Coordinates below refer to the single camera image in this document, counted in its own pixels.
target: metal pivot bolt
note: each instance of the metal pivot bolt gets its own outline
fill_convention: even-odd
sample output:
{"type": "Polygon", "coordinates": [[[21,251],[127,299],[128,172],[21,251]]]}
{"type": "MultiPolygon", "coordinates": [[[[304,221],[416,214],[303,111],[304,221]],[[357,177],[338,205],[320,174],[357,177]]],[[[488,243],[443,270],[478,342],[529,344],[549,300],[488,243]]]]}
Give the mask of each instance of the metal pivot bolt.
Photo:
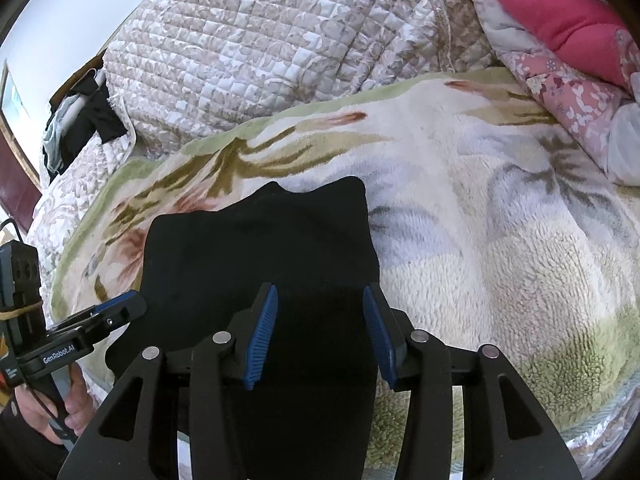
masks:
{"type": "Polygon", "coordinates": [[[155,359],[160,355],[160,349],[157,346],[149,346],[144,349],[142,352],[142,357],[147,361],[151,361],[151,359],[155,359]]]}
{"type": "Polygon", "coordinates": [[[482,347],[482,354],[489,359],[495,359],[500,355],[500,351],[493,345],[484,345],[482,347]]]}
{"type": "Polygon", "coordinates": [[[229,341],[231,341],[231,334],[226,330],[216,332],[213,335],[213,342],[218,343],[219,345],[223,345],[224,343],[228,343],[229,341]]]}
{"type": "Polygon", "coordinates": [[[429,333],[424,330],[414,330],[411,332],[411,339],[417,343],[426,343],[429,340],[429,333]]]}

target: bed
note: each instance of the bed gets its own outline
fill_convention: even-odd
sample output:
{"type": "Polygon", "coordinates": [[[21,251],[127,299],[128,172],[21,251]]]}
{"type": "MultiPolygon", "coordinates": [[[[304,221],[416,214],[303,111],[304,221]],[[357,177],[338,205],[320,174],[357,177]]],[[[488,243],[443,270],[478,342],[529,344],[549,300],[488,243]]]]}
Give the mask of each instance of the bed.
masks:
{"type": "MultiPolygon", "coordinates": [[[[356,174],[392,306],[498,344],[596,478],[640,412],[638,190],[489,68],[471,0],[262,1],[146,0],[108,47],[130,135],[90,143],[36,209],[51,319],[135,288],[159,214],[356,174]]],[[[83,364],[97,397],[109,342],[83,364]]],[[[406,407],[379,385],[364,478],[393,477],[406,407]]]]}

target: pink cushion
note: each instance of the pink cushion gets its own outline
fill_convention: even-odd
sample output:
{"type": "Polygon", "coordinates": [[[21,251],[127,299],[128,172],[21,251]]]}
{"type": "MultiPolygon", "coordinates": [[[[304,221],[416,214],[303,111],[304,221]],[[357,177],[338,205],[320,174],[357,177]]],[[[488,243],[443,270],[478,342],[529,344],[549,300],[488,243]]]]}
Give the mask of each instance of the pink cushion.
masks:
{"type": "Polygon", "coordinates": [[[626,87],[616,32],[626,27],[599,0],[498,0],[562,61],[626,87]]]}

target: black cable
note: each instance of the black cable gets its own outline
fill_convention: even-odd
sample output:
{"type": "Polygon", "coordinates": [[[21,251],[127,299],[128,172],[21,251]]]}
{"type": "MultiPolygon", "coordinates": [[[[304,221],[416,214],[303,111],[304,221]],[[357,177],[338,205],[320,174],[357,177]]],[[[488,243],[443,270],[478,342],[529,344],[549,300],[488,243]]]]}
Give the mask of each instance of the black cable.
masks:
{"type": "Polygon", "coordinates": [[[40,398],[40,396],[36,393],[36,391],[31,387],[31,385],[27,382],[27,380],[24,380],[24,385],[27,387],[27,390],[29,391],[29,393],[33,396],[34,399],[36,399],[36,402],[40,405],[40,407],[45,411],[45,413],[47,413],[47,415],[49,416],[49,418],[51,420],[55,420],[59,427],[60,427],[60,431],[63,433],[63,436],[65,437],[64,440],[70,440],[73,441],[74,440],[74,436],[69,435],[69,432],[65,429],[66,428],[66,424],[64,424],[63,422],[61,422],[59,420],[59,418],[57,418],[56,416],[53,415],[53,413],[51,412],[51,410],[46,406],[46,404],[44,402],[42,402],[42,399],[40,398]]]}
{"type": "Polygon", "coordinates": [[[20,243],[24,243],[24,241],[22,240],[22,235],[20,234],[20,229],[18,229],[18,224],[15,222],[13,218],[8,218],[4,222],[2,222],[0,224],[0,231],[2,231],[2,229],[4,229],[9,224],[13,224],[15,233],[18,235],[18,240],[20,240],[20,243]]]}

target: human hand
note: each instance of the human hand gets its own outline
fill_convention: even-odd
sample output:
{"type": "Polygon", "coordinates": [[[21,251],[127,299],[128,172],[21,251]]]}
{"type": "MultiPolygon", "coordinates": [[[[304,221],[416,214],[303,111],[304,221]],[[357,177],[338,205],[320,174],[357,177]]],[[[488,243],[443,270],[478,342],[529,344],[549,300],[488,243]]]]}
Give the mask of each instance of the human hand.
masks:
{"type": "MultiPolygon", "coordinates": [[[[71,390],[65,399],[65,407],[69,415],[65,419],[65,424],[70,430],[74,430],[77,436],[80,436],[94,416],[94,401],[86,389],[86,382],[78,364],[73,363],[69,367],[69,375],[71,378],[71,390]]],[[[53,402],[39,392],[36,394],[49,411],[58,416],[58,410],[53,402]]],[[[15,389],[15,400],[20,407],[22,418],[29,426],[54,444],[62,444],[62,441],[49,425],[49,415],[42,409],[25,386],[19,386],[15,389]]]]}

